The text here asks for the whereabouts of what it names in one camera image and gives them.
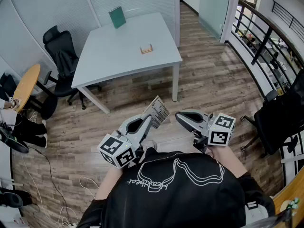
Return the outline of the round wooden table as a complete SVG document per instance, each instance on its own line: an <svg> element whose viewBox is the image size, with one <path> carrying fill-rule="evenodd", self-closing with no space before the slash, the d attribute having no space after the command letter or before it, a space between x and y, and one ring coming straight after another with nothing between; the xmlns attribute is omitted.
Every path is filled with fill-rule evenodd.
<svg viewBox="0 0 304 228"><path fill-rule="evenodd" d="M28 106L40 113L42 119L47 120L53 115L57 107L57 97L38 81L39 74L40 64L35 64L20 80L13 95L13 98L19 102L19 106L15 108L15 111L20 113ZM47 94L47 98L43 103L32 96L35 86L38 86Z"/></svg>

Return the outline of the printed table card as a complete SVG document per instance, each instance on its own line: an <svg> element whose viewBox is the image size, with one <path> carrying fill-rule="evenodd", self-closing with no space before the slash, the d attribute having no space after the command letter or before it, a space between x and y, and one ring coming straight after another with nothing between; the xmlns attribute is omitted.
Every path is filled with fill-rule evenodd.
<svg viewBox="0 0 304 228"><path fill-rule="evenodd" d="M152 127L154 129L158 129L169 115L170 112L164 105L164 102L159 96L156 96L155 99L143 111L141 118L144 119L147 116L151 116Z"/></svg>

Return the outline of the person's left forearm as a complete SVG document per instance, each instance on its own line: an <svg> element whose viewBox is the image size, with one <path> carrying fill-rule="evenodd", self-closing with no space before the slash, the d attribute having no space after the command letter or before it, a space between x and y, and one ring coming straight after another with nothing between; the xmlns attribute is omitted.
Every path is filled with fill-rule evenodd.
<svg viewBox="0 0 304 228"><path fill-rule="evenodd" d="M111 190L121 177L123 171L116 167L111 167L103 179L99 189L97 190L95 200L105 200L110 194Z"/></svg>

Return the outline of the wooden card holder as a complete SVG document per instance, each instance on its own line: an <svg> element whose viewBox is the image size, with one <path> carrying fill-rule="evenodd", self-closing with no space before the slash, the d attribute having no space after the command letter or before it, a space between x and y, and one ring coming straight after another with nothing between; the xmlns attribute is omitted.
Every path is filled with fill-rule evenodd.
<svg viewBox="0 0 304 228"><path fill-rule="evenodd" d="M140 52L141 52L142 55L147 54L147 53L150 53L150 52L153 52L152 44L150 44L150 47L149 47L149 48L146 48L146 49L142 49L142 48L140 47Z"/></svg>

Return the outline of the black mesh office chair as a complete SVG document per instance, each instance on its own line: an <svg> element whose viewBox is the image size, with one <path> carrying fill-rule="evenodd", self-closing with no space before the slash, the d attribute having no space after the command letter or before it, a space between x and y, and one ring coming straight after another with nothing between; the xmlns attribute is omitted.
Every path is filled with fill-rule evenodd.
<svg viewBox="0 0 304 228"><path fill-rule="evenodd" d="M57 25L55 25L45 32L42 40L45 50L53 59L58 71L57 79L51 76L51 72L48 72L44 84L46 85L48 81L54 82L54 95L68 97L67 103L69 105L72 104L72 98L79 94L82 109L85 110L84 95L77 88L72 88L79 57L75 52L71 33L68 30L59 32Z"/></svg>

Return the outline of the wooden desk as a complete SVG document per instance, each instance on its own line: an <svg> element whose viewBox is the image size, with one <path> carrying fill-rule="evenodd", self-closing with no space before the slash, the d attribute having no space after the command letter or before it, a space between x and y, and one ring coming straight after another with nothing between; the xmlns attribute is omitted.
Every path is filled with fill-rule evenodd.
<svg viewBox="0 0 304 228"><path fill-rule="evenodd" d="M286 200L300 200L296 215L302 219L304 217L304 169L301 170L295 178L274 196L275 212L279 213L281 205Z"/></svg>

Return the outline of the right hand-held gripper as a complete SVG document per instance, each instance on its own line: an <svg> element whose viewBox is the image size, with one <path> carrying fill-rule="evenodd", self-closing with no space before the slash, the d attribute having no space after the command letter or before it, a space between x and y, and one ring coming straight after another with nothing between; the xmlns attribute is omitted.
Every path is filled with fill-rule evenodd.
<svg viewBox="0 0 304 228"><path fill-rule="evenodd" d="M190 110L178 111L175 118L187 131L200 132L198 136L194 137L193 146L203 153L209 146L228 146L236 123L236 119L229 115L210 114L207 117L206 125L203 125L203 129L201 129L200 124L205 121L203 115L199 111Z"/></svg>

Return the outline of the white square table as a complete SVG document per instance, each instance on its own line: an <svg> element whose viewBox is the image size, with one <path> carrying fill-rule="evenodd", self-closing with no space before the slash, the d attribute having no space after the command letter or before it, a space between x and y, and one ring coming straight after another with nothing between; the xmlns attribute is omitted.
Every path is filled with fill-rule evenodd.
<svg viewBox="0 0 304 228"><path fill-rule="evenodd" d="M152 44L153 52L142 55L140 47ZM112 24L92 30L85 42L74 74L77 88L104 113L110 110L87 88L113 78L172 67L172 100L177 101L182 58L161 15L135 16L115 29Z"/></svg>

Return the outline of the person's right forearm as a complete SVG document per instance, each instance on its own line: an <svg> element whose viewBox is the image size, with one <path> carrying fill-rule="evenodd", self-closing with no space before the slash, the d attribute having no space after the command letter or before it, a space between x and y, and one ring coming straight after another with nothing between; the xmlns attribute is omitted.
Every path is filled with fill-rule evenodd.
<svg viewBox="0 0 304 228"><path fill-rule="evenodd" d="M247 169L228 146L211 147L213 157L226 167L236 178L248 174Z"/></svg>

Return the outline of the person's shoe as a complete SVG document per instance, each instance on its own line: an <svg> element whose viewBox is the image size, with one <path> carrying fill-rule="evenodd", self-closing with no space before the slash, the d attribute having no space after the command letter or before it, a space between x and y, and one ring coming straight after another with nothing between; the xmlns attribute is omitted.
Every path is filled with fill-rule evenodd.
<svg viewBox="0 0 304 228"><path fill-rule="evenodd" d="M153 140L145 140L142 143L142 148L144 151L147 151L149 148L153 148L154 150L157 150L157 143Z"/></svg>

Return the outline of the frosted glass door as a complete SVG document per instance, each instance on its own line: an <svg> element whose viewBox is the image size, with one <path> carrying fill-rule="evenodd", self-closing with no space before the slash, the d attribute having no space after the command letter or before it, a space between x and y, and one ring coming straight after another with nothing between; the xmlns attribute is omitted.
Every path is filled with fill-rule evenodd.
<svg viewBox="0 0 304 228"><path fill-rule="evenodd" d="M229 0L199 0L199 22L220 41Z"/></svg>

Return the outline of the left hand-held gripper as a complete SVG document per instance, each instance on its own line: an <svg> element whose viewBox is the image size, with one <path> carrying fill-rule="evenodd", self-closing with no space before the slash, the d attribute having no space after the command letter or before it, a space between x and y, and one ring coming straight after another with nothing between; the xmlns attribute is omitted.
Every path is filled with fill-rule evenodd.
<svg viewBox="0 0 304 228"><path fill-rule="evenodd" d="M148 115L143 119L140 116L138 114L126 119L118 131L107 134L97 147L104 160L118 169L137 162L143 154L140 143L148 135L152 116ZM123 133L129 133L129 139Z"/></svg>

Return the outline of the green book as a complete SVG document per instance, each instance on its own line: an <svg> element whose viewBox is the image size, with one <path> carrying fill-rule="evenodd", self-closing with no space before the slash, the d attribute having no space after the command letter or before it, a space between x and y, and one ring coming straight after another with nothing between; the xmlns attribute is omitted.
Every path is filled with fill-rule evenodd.
<svg viewBox="0 0 304 228"><path fill-rule="evenodd" d="M116 7L115 9L109 12L110 18L114 25L114 28L117 29L126 23L126 19L122 10L122 7Z"/></svg>

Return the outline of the person's black printed shirt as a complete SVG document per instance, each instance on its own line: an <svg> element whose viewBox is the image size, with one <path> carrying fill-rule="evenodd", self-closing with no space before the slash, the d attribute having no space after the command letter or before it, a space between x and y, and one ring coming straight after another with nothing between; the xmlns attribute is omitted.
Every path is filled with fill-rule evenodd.
<svg viewBox="0 0 304 228"><path fill-rule="evenodd" d="M76 228L240 228L275 215L250 173L236 178L211 154L147 149Z"/></svg>

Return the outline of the black metal railing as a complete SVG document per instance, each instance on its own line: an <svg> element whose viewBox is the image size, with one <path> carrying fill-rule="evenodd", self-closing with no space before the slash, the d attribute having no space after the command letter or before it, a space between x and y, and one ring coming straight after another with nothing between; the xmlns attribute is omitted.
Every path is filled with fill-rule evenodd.
<svg viewBox="0 0 304 228"><path fill-rule="evenodd" d="M304 69L304 56L284 32L256 6L239 0L232 25L231 47L240 57L262 96L284 94Z"/></svg>

